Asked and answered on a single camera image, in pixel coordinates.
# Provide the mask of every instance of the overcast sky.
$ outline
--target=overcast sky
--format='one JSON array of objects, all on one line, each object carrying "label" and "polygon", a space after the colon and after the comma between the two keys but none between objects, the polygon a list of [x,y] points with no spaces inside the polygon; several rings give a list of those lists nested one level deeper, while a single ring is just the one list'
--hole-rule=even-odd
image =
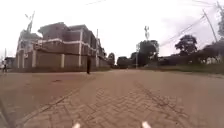
[{"label": "overcast sky", "polygon": [[[16,53],[17,41],[28,20],[35,10],[32,32],[47,24],[64,22],[66,25],[86,24],[96,34],[99,30],[101,44],[106,52],[118,56],[130,57],[136,44],[145,39],[144,26],[149,26],[150,39],[159,44],[167,42],[182,29],[197,21],[202,9],[218,31],[218,9],[193,0],[5,0],[0,4],[0,57],[7,49],[8,56]],[[216,3],[214,0],[201,0]],[[186,34],[198,39],[199,48],[214,40],[206,20]],[[174,42],[160,47],[160,56],[177,52]]]}]

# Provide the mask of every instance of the house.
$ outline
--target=house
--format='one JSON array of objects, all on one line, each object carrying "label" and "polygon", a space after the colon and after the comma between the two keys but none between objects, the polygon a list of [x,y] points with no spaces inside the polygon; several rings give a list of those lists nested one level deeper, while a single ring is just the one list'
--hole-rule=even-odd
[{"label": "house", "polygon": [[93,69],[109,67],[100,39],[86,25],[67,27],[59,22],[43,26],[38,32],[42,34],[42,38],[20,40],[32,43],[25,43],[23,49],[17,50],[18,69],[83,70],[87,64],[87,56],[92,58]]}]

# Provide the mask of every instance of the paved road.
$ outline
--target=paved road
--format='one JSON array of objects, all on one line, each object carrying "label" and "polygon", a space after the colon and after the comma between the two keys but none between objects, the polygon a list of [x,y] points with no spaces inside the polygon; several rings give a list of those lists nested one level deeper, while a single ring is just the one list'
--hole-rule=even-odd
[{"label": "paved road", "polygon": [[186,113],[206,119],[210,127],[224,127],[224,76],[141,71],[135,78],[160,95],[179,98]]},{"label": "paved road", "polygon": [[[8,78],[15,79],[18,76],[20,74],[12,74]],[[82,128],[93,126],[130,128],[139,127],[142,121],[149,122],[153,128],[224,127],[224,77],[137,70],[94,73],[88,77],[77,73],[25,74],[25,76],[17,79],[23,80],[24,83],[29,81],[24,78],[32,78],[34,80],[30,82],[33,83],[41,77],[42,82],[32,89],[29,88],[32,84],[28,84],[27,89],[24,84],[15,85],[12,81],[11,83],[4,81],[8,82],[9,87],[1,85],[3,90],[0,92],[3,97],[5,96],[5,102],[20,106],[12,114],[17,115],[12,116],[14,119],[27,115],[28,112],[24,112],[23,108],[30,108],[31,112],[37,106],[40,107],[59,95],[67,94],[71,89],[77,89],[77,92],[39,111],[35,116],[21,118],[24,122],[20,122],[21,125],[18,127],[62,127],[62,125],[71,127],[78,122]],[[17,101],[7,98],[6,95],[13,96]],[[30,95],[38,98],[33,101],[30,97],[27,98]]]},{"label": "paved road", "polygon": [[101,74],[9,73],[0,74],[0,98],[12,121],[94,80]]}]

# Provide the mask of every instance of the person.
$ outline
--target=person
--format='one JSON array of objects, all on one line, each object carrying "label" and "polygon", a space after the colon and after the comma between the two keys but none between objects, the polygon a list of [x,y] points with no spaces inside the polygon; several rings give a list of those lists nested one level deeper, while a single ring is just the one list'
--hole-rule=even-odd
[{"label": "person", "polygon": [[91,68],[91,58],[90,56],[87,56],[87,74],[90,74],[90,68]]},{"label": "person", "polygon": [[5,73],[7,72],[7,66],[6,66],[6,64],[4,64],[4,67],[3,67],[2,71],[5,72]]}]

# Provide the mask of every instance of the brick paving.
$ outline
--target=brick paving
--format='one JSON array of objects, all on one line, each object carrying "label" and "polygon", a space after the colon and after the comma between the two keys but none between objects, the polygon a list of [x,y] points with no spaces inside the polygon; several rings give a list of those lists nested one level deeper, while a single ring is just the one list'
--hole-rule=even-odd
[{"label": "brick paving", "polygon": [[106,74],[50,108],[17,124],[17,128],[207,128],[187,115],[180,99],[162,97],[130,77]]}]

